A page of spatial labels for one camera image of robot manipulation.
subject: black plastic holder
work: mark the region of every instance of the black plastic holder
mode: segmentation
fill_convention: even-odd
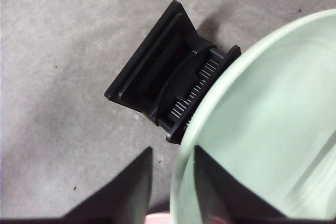
[[[240,54],[238,46],[220,53],[172,1],[104,95],[142,112],[180,144],[202,98]]]

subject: black plastic piece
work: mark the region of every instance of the black plastic piece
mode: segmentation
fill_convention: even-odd
[[[169,142],[180,143],[201,99],[238,56],[238,46],[220,54],[173,1],[104,95],[142,112],[168,132]]]

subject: concrete floor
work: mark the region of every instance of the concrete floor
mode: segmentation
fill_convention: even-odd
[[[152,210],[167,210],[177,145],[105,89],[171,0],[1,0],[1,215],[66,213],[154,147]],[[336,0],[178,0],[199,33],[245,51]]]

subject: pink object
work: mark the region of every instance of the pink object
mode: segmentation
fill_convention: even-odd
[[[147,215],[144,224],[173,224],[172,216],[169,212]],[[227,224],[220,217],[212,216],[211,224]]]
[[[173,218],[170,213],[147,215],[144,224],[173,224]]]

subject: green plastic bowl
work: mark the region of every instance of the green plastic bowl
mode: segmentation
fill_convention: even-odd
[[[176,160],[174,223],[202,223],[195,144],[286,216],[335,218],[336,9],[271,33],[211,87]]]

